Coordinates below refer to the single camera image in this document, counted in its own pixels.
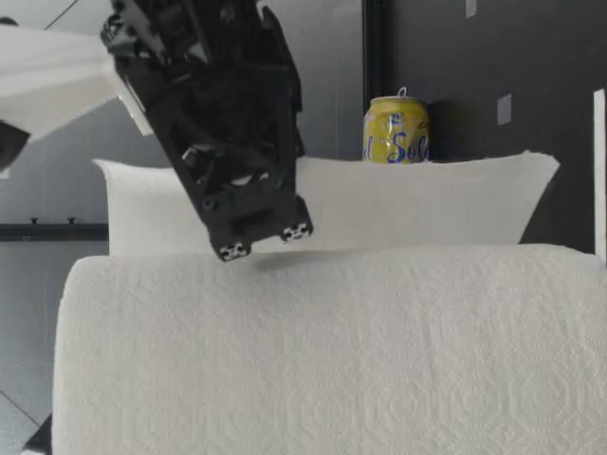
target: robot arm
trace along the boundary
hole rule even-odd
[[[276,16],[256,0],[113,7],[101,39],[217,256],[232,261],[266,238],[310,235],[295,182],[301,83]]]

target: gray floor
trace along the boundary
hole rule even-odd
[[[118,101],[30,145],[0,180],[0,223],[107,222],[104,158],[168,166]],[[0,455],[20,453],[51,411],[53,347],[64,282],[82,257],[107,244],[0,244]]]
[[[20,453],[51,412],[53,348],[65,278],[106,244],[0,246],[0,454]]]

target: white surface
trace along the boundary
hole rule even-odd
[[[87,259],[54,453],[604,455],[605,296],[551,246]]]
[[[595,233],[596,253],[607,263],[607,135],[605,90],[595,92]]]
[[[173,170],[100,162],[108,187],[110,253],[210,252],[208,234]],[[523,154],[460,164],[387,166],[304,158],[298,193],[315,233],[255,251],[428,244],[518,244],[558,163]]]
[[[1,16],[15,19],[21,27],[42,29],[51,23],[61,11],[69,6],[72,0],[2,0]]]

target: gray wall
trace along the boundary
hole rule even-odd
[[[269,0],[300,70],[300,128],[311,156],[362,158],[360,0]]]

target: screw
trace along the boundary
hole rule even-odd
[[[214,199],[208,197],[207,199],[205,199],[202,202],[202,209],[204,211],[210,211],[213,210],[217,207],[217,201],[215,201]]]

